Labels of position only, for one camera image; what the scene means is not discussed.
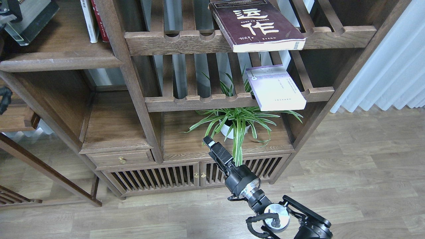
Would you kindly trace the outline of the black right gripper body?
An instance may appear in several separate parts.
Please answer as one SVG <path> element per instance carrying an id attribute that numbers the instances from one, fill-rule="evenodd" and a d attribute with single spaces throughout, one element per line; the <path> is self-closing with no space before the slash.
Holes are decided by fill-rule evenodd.
<path id="1" fill-rule="evenodd" d="M 259 190 L 261 180 L 246 165 L 236 167 L 232 161 L 225 164 L 220 159 L 215 162 L 225 175 L 225 186 L 232 193 L 228 199 L 250 199 Z"/>

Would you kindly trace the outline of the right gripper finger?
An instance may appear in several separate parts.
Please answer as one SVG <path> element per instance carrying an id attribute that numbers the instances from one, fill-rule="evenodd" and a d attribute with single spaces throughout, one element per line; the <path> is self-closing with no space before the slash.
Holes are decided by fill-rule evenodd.
<path id="1" fill-rule="evenodd" d="M 210 149 L 209 155 L 219 166 L 235 166 L 232 155 L 220 142 L 214 142 L 210 136 L 206 136 L 203 143 Z"/>

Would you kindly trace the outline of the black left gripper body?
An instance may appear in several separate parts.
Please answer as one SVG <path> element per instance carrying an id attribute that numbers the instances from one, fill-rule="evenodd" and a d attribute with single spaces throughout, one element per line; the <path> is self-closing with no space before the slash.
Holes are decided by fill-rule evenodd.
<path id="1" fill-rule="evenodd" d="M 0 24 L 18 23 L 23 19 L 19 0 L 0 1 Z"/>

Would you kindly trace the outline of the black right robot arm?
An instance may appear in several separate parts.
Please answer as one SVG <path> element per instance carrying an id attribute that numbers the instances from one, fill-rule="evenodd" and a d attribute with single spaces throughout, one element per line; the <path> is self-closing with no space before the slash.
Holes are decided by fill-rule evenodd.
<path id="1" fill-rule="evenodd" d="M 277 239 L 290 223 L 290 216 L 298 219 L 296 239 L 330 239 L 331 223 L 287 195 L 279 203 L 272 203 L 260 189 L 261 180 L 246 165 L 236 166 L 231 154 L 209 136 L 203 142 L 210 149 L 209 155 L 217 163 L 225 178 L 225 186 L 231 192 L 229 201 L 247 201 L 256 213 L 246 220 L 248 230 L 258 238 Z"/>

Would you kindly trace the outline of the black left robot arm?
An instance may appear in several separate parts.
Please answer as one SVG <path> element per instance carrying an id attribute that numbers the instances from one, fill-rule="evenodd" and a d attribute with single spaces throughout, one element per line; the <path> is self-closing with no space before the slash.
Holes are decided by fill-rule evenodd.
<path id="1" fill-rule="evenodd" d="M 0 4 L 0 21 L 1 31 L 5 28 L 6 23 L 22 21 L 22 13 L 18 0 L 2 0 Z M 12 91 L 8 87 L 0 89 L 1 107 L 0 114 L 2 115 L 12 101 Z"/>

